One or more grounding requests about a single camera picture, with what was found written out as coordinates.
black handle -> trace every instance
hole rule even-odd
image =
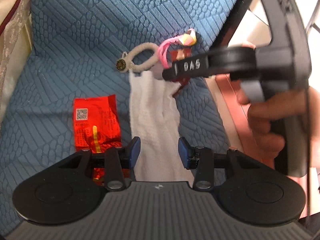
[[[252,48],[223,47],[211,49],[182,60],[172,62],[172,68],[162,73],[164,80],[177,78],[208,77],[217,74],[256,73],[256,56]]]
[[[307,174],[307,136],[298,116],[271,123],[271,132],[285,139],[285,146],[275,158],[275,169],[285,175],[303,177]]]

blue cushion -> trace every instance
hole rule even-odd
[[[32,0],[34,49],[11,98],[0,138],[0,234],[19,223],[11,196],[24,179],[74,152],[72,104],[116,94],[124,144],[131,139],[130,85],[115,62],[142,42],[198,32],[208,50],[236,0]],[[145,60],[147,53],[135,59]],[[177,98],[180,134],[224,152],[222,121],[203,79]],[[216,176],[223,179],[223,173]]]

finger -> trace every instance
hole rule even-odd
[[[264,160],[273,160],[279,155],[279,152],[273,152],[273,151],[261,151],[261,158]]]
[[[248,118],[249,127],[261,134],[267,134],[270,132],[271,124],[267,119],[262,119],[259,117],[250,117]]]
[[[253,132],[257,146],[265,152],[280,152],[285,145],[284,138],[275,133],[260,134]]]
[[[289,91],[274,95],[266,102],[252,104],[248,116],[271,121],[303,114],[306,111],[305,91]]]
[[[239,92],[237,94],[237,101],[241,105],[249,104],[249,98],[247,97],[247,95],[244,93],[244,91],[242,89],[239,90]]]
[[[312,87],[309,88],[309,102],[311,134],[314,140],[320,141],[320,93]]]
[[[255,49],[255,48],[256,48],[256,45],[252,44],[251,42],[244,41],[244,42],[242,43],[242,47],[249,47],[249,48]]]

black cable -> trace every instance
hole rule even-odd
[[[306,26],[306,34],[307,36],[309,35],[309,32],[310,32],[310,29],[311,27],[313,26],[314,22],[315,22],[315,19],[319,13],[319,10],[320,10],[320,0],[317,1],[317,4],[316,4],[316,7],[315,9],[313,10],[313,13],[311,15],[311,18]]]
[[[308,228],[310,224],[310,201],[311,201],[311,176],[310,176],[310,167],[311,167],[311,120],[310,120],[310,96],[309,88],[305,90],[306,94],[306,115],[307,115],[307,216],[305,227]]]

white cloth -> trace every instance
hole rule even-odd
[[[194,177],[178,153],[180,113],[172,94],[180,84],[156,80],[151,71],[129,76],[131,133],[141,138],[137,181],[188,181],[192,186]]]

